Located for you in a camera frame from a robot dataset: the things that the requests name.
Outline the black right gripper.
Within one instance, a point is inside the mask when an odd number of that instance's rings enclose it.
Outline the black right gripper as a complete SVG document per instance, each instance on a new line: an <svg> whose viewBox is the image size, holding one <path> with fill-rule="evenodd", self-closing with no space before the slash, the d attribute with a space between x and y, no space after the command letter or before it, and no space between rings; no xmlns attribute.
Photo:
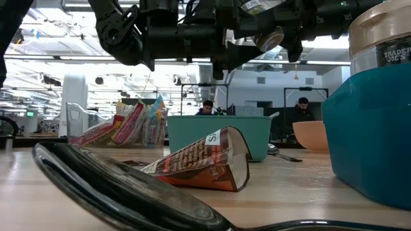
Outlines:
<svg viewBox="0 0 411 231"><path fill-rule="evenodd" d="M302 40L313 40L316 37L331 36L338 39L347 33L353 20L353 1L289 1L293 11L300 12L300 22L297 26L285 29L283 48L287 50L288 61L297 62L302 53ZM268 10L253 10L254 16L247 24L247 31L266 32L275 27L292 25L292 10L290 8L270 8Z"/></svg>

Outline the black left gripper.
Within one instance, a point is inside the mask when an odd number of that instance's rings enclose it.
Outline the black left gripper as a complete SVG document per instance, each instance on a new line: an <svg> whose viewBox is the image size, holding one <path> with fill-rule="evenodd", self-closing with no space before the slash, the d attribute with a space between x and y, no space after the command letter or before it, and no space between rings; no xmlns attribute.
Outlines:
<svg viewBox="0 0 411 231"><path fill-rule="evenodd" d="M156 59L184 58L191 63L194 58L209 58L214 64L214 77L222 78L225 59L225 34L240 27L238 0L216 0L213 24L176 24L173 26L147 26L143 33L143 63L153 71ZM262 55L256 46L239 46L227 43L227 70Z"/></svg>

